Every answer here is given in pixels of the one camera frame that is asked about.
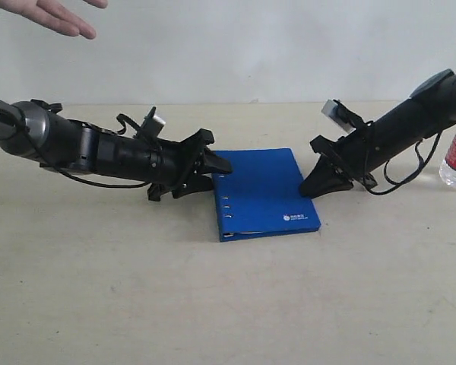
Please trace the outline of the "person's open hand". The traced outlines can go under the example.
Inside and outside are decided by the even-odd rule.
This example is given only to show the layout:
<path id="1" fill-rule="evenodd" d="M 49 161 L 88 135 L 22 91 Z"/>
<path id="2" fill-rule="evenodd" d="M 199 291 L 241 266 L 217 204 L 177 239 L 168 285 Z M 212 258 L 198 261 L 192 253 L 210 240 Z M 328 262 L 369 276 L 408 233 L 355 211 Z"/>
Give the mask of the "person's open hand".
<path id="1" fill-rule="evenodd" d="M 24 17 L 35 24 L 66 37 L 93 40 L 97 32 L 77 14 L 55 0 L 2 0 L 0 9 Z"/>

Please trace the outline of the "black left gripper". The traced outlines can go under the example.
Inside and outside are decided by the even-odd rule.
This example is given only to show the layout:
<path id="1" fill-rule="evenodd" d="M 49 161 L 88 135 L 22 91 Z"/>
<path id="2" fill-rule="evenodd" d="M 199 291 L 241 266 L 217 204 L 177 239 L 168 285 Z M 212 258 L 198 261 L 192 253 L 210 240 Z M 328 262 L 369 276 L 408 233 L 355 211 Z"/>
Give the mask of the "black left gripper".
<path id="1" fill-rule="evenodd" d="M 231 174 L 230 161 L 207 148 L 213 143 L 213 133 L 207 129 L 199 129 L 181 142 L 162 140 L 160 177 L 147 189 L 148 200 L 159 202 L 167 193 L 173 198 L 181 198 L 209 192 L 214 184 L 205 174 Z"/>

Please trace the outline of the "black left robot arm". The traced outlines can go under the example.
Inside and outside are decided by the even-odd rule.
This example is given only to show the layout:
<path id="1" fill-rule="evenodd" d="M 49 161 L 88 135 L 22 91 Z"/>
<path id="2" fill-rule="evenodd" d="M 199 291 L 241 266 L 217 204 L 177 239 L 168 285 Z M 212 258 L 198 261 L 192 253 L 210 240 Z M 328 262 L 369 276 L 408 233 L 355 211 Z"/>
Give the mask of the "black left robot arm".
<path id="1" fill-rule="evenodd" d="M 37 162 L 44 170 L 91 185 L 87 175 L 123 179 L 122 189 L 146 188 L 158 202 L 213 189 L 212 175 L 231 174 L 232 164 L 209 147 L 212 131 L 199 129 L 182 141 L 160 138 L 165 122 L 152 107 L 141 124 L 117 115 L 117 131 L 61 116 L 60 103 L 0 100 L 0 148 Z"/>

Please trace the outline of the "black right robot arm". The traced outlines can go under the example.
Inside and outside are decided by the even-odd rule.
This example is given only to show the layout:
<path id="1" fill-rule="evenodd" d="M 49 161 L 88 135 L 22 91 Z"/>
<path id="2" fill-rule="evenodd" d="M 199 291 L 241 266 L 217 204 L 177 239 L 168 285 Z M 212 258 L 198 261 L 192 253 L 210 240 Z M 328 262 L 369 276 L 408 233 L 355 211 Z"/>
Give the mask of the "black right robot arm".
<path id="1" fill-rule="evenodd" d="M 346 135 L 336 141 L 322 135 L 311 140 L 319 159 L 299 185 L 299 194 L 314 199 L 359 183 L 372 195 L 387 195 L 416 179 L 430 159 L 419 157 L 413 173 L 401 181 L 388 179 L 390 188 L 384 191 L 376 190 L 372 171 L 386 168 L 393 157 L 417 149 L 428 138 L 438 141 L 456 125 L 456 73 L 450 68 L 436 73 L 376 120 L 364 120 L 337 99 L 327 100 L 321 112 Z"/>

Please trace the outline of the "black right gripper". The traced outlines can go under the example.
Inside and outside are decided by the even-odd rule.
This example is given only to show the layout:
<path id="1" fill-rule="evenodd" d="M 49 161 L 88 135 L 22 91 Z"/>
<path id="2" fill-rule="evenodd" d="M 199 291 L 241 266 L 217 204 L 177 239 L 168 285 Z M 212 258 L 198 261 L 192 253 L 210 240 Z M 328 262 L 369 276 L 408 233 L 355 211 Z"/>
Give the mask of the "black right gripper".
<path id="1" fill-rule="evenodd" d="M 369 168 L 374 137 L 372 129 L 362 129 L 336 141 L 322 135 L 314 138 L 310 146 L 320 158 L 299 185 L 299 194 L 318 198 L 333 192 L 348 191 L 354 187 L 353 181 L 365 188 L 375 188 L 378 183 Z"/>

